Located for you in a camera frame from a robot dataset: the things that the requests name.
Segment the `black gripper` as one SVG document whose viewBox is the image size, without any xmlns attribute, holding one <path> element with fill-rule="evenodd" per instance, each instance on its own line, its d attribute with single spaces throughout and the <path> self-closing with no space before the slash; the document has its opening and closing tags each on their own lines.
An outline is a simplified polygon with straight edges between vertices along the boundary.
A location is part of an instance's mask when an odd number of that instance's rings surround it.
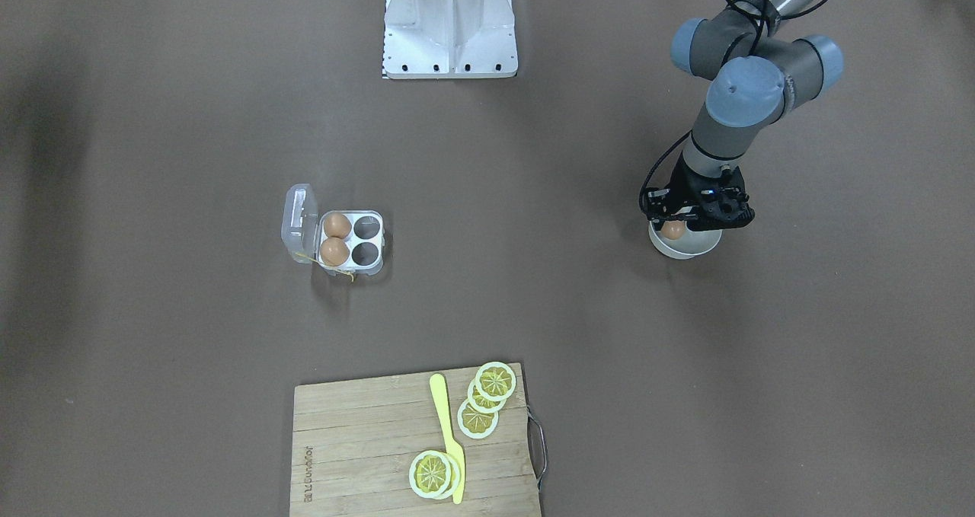
<svg viewBox="0 0 975 517">
<path fill-rule="evenodd" d="M 644 188 L 644 215 L 656 229 L 665 221 L 697 232 L 745 228 L 756 216 L 749 198 L 739 168 L 710 178 L 679 158 L 665 187 Z"/>
</svg>

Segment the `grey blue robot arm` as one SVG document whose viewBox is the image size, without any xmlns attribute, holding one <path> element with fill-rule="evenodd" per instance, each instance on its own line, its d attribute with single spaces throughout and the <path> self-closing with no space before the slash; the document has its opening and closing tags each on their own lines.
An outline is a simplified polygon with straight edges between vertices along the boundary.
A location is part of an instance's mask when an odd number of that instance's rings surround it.
<svg viewBox="0 0 975 517">
<path fill-rule="evenodd" d="M 744 228 L 755 213 L 740 161 L 762 129 L 824 94 L 844 70 L 842 49 L 824 35 L 785 42 L 785 22 L 828 0 L 724 0 L 710 20 L 693 18 L 673 35 L 673 64 L 709 82 L 665 187 L 645 184 L 638 205 L 655 230 Z"/>
</svg>

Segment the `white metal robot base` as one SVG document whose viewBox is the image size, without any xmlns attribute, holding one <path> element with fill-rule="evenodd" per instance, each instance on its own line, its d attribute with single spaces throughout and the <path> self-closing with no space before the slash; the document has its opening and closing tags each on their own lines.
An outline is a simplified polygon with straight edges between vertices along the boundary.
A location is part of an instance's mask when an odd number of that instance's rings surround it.
<svg viewBox="0 0 975 517">
<path fill-rule="evenodd" d="M 385 0 L 381 74 L 391 80 L 512 78 L 513 0 Z"/>
</svg>

